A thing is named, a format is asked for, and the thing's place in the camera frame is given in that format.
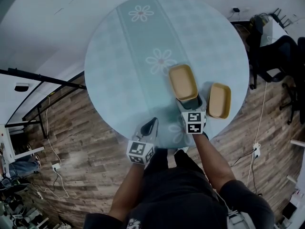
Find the round table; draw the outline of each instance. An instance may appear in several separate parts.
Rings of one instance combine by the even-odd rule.
[[[232,90],[227,119],[207,116],[213,138],[242,106],[249,83],[244,44],[230,22],[200,0],[129,0],[94,33],[85,59],[90,99],[101,117],[131,139],[139,123],[159,119],[157,145],[194,146],[185,134],[168,70],[187,64],[208,101],[214,82]]]

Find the yellow tray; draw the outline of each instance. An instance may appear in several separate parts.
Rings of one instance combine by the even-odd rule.
[[[231,108],[231,89],[220,83],[214,83],[211,87],[208,113],[210,116],[226,119]]]
[[[197,97],[198,89],[190,66],[183,64],[170,68],[169,77],[178,100],[187,101]]]

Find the white flower pattern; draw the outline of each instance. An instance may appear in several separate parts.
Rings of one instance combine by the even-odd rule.
[[[139,5],[135,6],[135,11],[130,11],[128,14],[132,16],[132,22],[140,19],[142,22],[147,21],[147,16],[154,15],[153,11],[148,11],[151,7],[149,5],[144,6],[143,8]]]
[[[128,225],[126,229],[140,229],[141,222],[137,219],[131,218],[128,221]]]
[[[171,124],[168,127],[168,130],[172,133],[176,133],[176,135],[173,137],[173,143],[179,143],[184,139],[185,144],[190,146],[192,144],[192,139],[190,134],[186,134],[184,126],[182,124],[182,117],[181,115],[178,115],[177,117],[177,123]]]
[[[155,48],[153,50],[154,57],[147,57],[146,62],[148,64],[152,64],[151,73],[156,74],[158,71],[162,71],[162,73],[167,76],[168,67],[177,64],[176,60],[170,59],[172,55],[172,51],[167,49],[164,53],[161,53],[160,49]]]

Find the white print on shirt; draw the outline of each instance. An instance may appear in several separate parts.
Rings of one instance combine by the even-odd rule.
[[[137,219],[131,218],[128,221],[128,225],[126,229],[140,229],[141,222]]]

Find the black sleeve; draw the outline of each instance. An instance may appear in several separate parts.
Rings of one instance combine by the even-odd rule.
[[[87,214],[83,229],[119,229],[122,222],[104,214]]]
[[[229,208],[248,213],[257,229],[272,229],[275,218],[269,204],[251,192],[241,181],[223,185],[219,194]]]

